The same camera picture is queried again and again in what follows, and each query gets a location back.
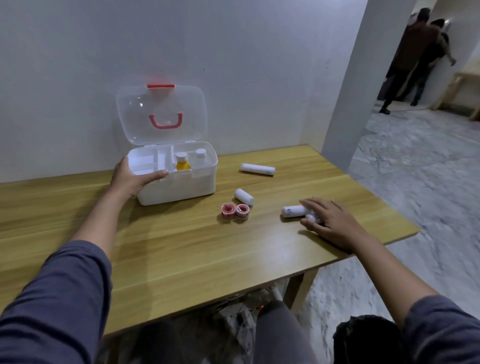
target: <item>clear plastic lid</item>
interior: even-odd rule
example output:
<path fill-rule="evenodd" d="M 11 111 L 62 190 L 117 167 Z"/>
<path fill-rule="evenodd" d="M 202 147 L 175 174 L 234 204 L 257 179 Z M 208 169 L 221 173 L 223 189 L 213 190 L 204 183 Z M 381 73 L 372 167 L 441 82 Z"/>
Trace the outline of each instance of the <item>clear plastic lid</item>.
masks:
<path fill-rule="evenodd" d="M 136 145 L 204 140 L 207 135 L 207 107 L 198 87 L 124 87 L 117 108 L 127 139 Z"/>

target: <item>black bag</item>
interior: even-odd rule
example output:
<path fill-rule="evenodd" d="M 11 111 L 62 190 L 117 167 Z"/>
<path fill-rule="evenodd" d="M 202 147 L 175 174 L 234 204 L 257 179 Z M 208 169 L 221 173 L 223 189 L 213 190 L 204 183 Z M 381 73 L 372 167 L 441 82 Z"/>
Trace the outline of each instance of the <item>black bag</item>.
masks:
<path fill-rule="evenodd" d="M 351 317 L 336 327 L 334 364 L 405 364 L 397 325 L 375 315 Z"/>

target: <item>white bottle cap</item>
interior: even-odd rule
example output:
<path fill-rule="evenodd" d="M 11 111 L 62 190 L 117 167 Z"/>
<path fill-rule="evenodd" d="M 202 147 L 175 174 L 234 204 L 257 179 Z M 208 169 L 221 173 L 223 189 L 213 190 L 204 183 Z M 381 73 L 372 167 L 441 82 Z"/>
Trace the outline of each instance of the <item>white bottle cap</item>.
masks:
<path fill-rule="evenodd" d="M 186 162 L 187 161 L 187 153 L 185 153 L 185 152 L 175 153 L 175 156 L 177 157 L 177 162 Z"/>
<path fill-rule="evenodd" d="M 207 151 L 203 148 L 195 150 L 195 153 L 197 153 L 198 158 L 203 158 L 207 154 Z"/>

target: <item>gray pants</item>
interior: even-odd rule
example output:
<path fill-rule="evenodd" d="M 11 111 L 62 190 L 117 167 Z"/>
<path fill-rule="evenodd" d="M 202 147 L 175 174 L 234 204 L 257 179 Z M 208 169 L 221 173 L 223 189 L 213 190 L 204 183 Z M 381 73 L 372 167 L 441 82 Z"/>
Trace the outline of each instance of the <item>gray pants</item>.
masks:
<path fill-rule="evenodd" d="M 180 339 L 166 321 L 141 330 L 132 357 L 141 364 L 184 364 Z M 257 319 L 253 364 L 273 363 L 317 363 L 300 324 L 282 301 L 267 304 Z"/>

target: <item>table top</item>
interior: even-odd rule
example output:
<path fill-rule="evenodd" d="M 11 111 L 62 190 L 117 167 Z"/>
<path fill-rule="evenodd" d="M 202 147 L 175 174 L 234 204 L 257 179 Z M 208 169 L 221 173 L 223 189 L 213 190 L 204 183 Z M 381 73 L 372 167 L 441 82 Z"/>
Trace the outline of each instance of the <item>table top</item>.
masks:
<path fill-rule="evenodd" d="M 274 177 L 239 172 L 276 167 Z M 0 184 L 0 310 L 67 242 L 108 185 L 111 171 Z M 227 222 L 220 206 L 242 188 L 250 218 Z M 334 198 L 390 243 L 419 231 L 309 146 L 218 158 L 213 195 L 161 205 L 129 201 L 120 214 L 106 334 L 328 265 L 347 255 L 280 218 L 300 198 Z"/>

